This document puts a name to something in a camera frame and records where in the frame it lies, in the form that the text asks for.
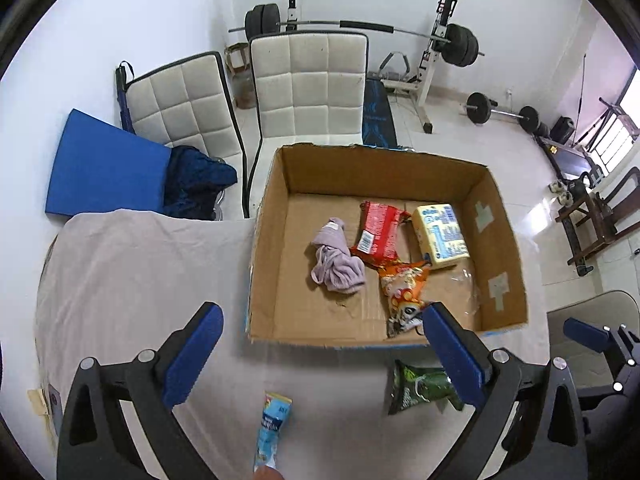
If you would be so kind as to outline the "blue long snack packet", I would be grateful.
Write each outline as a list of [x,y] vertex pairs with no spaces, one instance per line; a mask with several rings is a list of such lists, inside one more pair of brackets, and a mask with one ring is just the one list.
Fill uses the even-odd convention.
[[280,433],[288,421],[292,408],[292,400],[287,396],[274,392],[266,392],[262,407],[262,420],[256,440],[253,470],[260,467],[276,469],[276,458]]

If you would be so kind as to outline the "floor barbell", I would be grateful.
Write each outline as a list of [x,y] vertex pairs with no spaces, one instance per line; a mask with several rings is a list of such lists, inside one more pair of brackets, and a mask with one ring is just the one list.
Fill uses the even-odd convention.
[[498,103],[482,92],[471,93],[463,105],[466,116],[474,125],[484,125],[492,115],[516,119],[520,127],[527,133],[535,133],[541,125],[536,108],[523,106],[517,113],[500,110]]

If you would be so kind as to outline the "dark blue garment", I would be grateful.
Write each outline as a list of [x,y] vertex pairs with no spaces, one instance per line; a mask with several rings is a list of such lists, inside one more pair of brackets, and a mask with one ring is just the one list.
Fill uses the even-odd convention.
[[162,213],[179,219],[221,219],[220,198],[238,183],[236,170],[194,146],[172,148],[165,172]]

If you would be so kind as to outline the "yellow tissue pack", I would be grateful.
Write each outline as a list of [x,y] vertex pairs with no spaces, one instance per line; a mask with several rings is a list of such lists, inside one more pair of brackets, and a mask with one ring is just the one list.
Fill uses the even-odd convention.
[[411,215],[421,255],[433,269],[456,266],[469,258],[465,239],[454,207],[450,204],[431,204],[416,208]]

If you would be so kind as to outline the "blue smartphone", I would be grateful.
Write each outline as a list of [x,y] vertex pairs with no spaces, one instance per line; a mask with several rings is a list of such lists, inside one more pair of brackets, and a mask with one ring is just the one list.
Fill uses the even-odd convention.
[[50,419],[56,436],[60,434],[64,406],[60,393],[51,384],[48,385]]

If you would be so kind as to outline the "white weight bench rack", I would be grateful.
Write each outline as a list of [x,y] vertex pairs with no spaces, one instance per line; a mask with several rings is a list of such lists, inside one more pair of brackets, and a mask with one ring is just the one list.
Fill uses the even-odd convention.
[[310,20],[305,21],[300,18],[300,11],[297,7],[296,0],[288,0],[288,10],[286,10],[286,20],[280,24],[277,24],[278,32],[282,28],[290,32],[291,30],[298,29],[299,25],[324,25],[335,26],[338,28],[364,30],[365,32],[382,32],[389,35],[407,35],[416,38],[421,38],[426,41],[426,48],[423,50],[418,68],[416,69],[416,76],[411,77],[411,68],[408,58],[403,55],[405,60],[405,66],[407,73],[403,80],[392,81],[388,78],[380,76],[382,83],[386,90],[393,90],[393,92],[400,92],[405,94],[411,100],[416,116],[420,120],[422,130],[431,134],[433,132],[433,123],[427,115],[426,111],[426,98],[428,92],[430,92],[433,78],[436,72],[437,62],[442,58],[439,49],[443,44],[448,42],[446,38],[446,31],[449,19],[456,10],[458,0],[438,0],[435,19],[432,26],[432,30],[429,34],[423,32],[413,32],[412,30],[405,30],[392,25],[385,25],[380,23],[370,23],[362,21],[322,21],[322,20]]

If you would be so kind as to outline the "left white padded chair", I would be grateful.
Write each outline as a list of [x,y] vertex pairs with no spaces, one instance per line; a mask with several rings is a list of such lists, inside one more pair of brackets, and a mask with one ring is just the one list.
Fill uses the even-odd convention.
[[224,191],[221,218],[247,218],[246,151],[220,53],[207,51],[130,81],[125,77],[117,77],[125,128],[168,148],[193,146],[232,166],[238,182]]

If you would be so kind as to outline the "orange snack bag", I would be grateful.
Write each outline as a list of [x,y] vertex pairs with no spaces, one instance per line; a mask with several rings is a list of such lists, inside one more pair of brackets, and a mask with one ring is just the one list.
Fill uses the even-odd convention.
[[378,279],[387,300],[386,335],[395,338],[422,323],[422,297],[431,266],[426,261],[381,266]]

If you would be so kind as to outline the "beige plastic chair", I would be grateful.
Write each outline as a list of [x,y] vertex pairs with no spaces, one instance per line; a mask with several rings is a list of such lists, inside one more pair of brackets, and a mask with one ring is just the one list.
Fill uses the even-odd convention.
[[613,290],[547,313],[550,353],[563,358],[577,388],[611,385],[613,375],[603,349],[605,327],[625,325],[639,333],[639,306],[634,297]]

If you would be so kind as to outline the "black blue bench pad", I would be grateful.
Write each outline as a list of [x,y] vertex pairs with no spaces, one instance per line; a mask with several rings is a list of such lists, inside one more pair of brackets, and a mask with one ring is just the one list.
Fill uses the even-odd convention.
[[377,148],[398,148],[386,89],[374,78],[368,78],[364,87],[362,142]]

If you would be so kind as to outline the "black speaker box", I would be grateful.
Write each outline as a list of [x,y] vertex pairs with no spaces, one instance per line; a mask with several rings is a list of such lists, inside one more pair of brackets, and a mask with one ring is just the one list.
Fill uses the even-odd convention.
[[550,130],[550,139],[557,144],[565,144],[576,131],[574,120],[561,116]]

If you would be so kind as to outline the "green snack bag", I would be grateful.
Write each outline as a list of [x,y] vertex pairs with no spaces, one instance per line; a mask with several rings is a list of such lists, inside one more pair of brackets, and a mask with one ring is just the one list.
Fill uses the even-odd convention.
[[408,408],[438,401],[448,401],[456,411],[462,411],[464,407],[443,368],[413,366],[395,361],[387,414],[396,415]]

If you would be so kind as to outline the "blue foam mat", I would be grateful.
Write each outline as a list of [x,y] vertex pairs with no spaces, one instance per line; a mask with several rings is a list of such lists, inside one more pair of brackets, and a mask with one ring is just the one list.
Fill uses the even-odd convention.
[[163,209],[170,149],[102,122],[80,110],[67,117],[50,175],[44,211]]

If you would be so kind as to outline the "white padded chair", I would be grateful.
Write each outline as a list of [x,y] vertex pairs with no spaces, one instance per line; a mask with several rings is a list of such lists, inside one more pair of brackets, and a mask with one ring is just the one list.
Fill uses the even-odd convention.
[[246,151],[220,53],[207,51],[130,81],[125,77],[117,77],[125,128],[168,148],[193,146],[232,166],[238,182],[224,191],[221,218],[247,218]]
[[258,149],[247,180],[256,214],[283,145],[362,142],[369,39],[359,32],[282,32],[250,40]]

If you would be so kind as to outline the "right white padded chair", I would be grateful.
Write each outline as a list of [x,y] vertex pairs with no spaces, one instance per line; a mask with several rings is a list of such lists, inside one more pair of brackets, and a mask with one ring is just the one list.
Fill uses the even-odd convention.
[[247,180],[256,214],[283,145],[362,142],[369,39],[359,32],[282,32],[250,40],[258,149]]

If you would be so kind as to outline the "grey table cloth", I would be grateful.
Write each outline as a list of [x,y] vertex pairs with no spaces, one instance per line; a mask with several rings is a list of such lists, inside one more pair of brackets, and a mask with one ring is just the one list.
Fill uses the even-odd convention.
[[433,366],[429,348],[329,349],[250,341],[245,333],[250,220],[152,212],[81,214],[54,240],[38,290],[40,378],[65,405],[82,359],[128,362],[157,349],[206,301],[224,331],[176,417],[221,479],[247,479],[266,392],[293,402],[277,466],[289,479],[424,479],[470,419],[447,402],[386,412],[396,360]]

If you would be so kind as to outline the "red snack packet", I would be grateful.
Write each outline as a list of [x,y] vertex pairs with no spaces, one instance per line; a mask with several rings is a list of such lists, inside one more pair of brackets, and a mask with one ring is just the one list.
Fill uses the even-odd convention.
[[360,209],[359,231],[350,253],[372,268],[398,263],[398,228],[410,219],[410,214],[398,207],[370,200],[361,203]]

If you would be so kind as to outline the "treadmill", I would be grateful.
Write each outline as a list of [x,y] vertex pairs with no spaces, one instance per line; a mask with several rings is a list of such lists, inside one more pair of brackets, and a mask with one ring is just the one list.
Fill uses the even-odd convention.
[[572,180],[582,174],[600,174],[599,166],[584,151],[555,143],[545,136],[535,136],[535,141],[559,180]]

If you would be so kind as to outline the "brown wooden chair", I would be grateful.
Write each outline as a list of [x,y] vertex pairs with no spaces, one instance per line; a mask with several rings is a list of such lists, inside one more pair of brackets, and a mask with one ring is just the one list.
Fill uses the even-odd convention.
[[[592,257],[638,231],[638,221],[625,229],[618,225],[639,212],[639,168],[630,168],[605,197],[599,192],[587,191],[579,193],[577,198],[570,191],[565,194],[572,199],[561,207],[555,221],[562,226],[570,245],[572,256],[567,264],[574,266],[577,275],[583,278],[593,271],[588,263]],[[578,229],[586,223],[592,225],[594,240],[582,247]]]

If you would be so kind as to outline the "open cardboard box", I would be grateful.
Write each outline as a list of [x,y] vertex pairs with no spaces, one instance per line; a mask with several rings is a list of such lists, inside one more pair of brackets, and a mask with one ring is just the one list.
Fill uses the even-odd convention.
[[364,202],[409,212],[450,205],[469,255],[449,269],[431,270],[422,298],[441,302],[477,333],[526,324],[518,243],[487,167],[425,153],[299,143],[274,154],[257,211],[250,338],[326,348],[422,344],[415,330],[388,336],[388,300],[375,270],[364,272],[366,284],[352,295],[312,280],[314,237],[337,218],[347,243],[356,243]]

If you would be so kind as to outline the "purple cloth bundle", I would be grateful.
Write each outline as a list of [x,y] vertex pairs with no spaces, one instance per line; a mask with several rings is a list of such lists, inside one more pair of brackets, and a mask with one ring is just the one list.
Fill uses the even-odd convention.
[[344,222],[329,218],[311,242],[316,254],[316,264],[310,277],[316,285],[323,285],[328,292],[351,295],[366,284],[364,263],[350,253],[347,247]]

